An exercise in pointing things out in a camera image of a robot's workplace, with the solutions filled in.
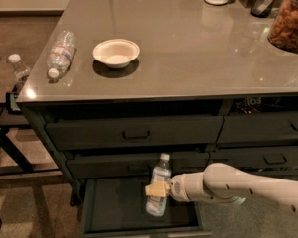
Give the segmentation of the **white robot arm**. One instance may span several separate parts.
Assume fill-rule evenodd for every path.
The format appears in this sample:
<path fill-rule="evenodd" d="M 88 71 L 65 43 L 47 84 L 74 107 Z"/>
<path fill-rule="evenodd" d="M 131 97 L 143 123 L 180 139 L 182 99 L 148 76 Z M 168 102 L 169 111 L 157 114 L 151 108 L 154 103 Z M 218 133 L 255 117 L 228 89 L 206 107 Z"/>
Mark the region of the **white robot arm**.
<path fill-rule="evenodd" d="M 145 193 L 219 205 L 241 205 L 250 198 L 298 217 L 298 181 L 252 175 L 222 163 L 212 163 L 202 172 L 154 181 L 145 187 Z"/>

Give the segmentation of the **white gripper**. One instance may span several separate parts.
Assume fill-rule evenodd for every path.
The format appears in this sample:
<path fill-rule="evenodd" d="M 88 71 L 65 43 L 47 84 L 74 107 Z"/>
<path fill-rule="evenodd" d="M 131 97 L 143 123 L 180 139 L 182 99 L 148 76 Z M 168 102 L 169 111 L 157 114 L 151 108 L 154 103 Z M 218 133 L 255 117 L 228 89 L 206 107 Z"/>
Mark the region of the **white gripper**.
<path fill-rule="evenodd" d="M 168 194 L 179 202 L 190 202 L 192 195 L 190 189 L 197 184 L 193 174 L 181 174 L 170 178 L 169 184 L 166 182 L 154 182 L 145 187 L 147 196 L 167 197 Z"/>

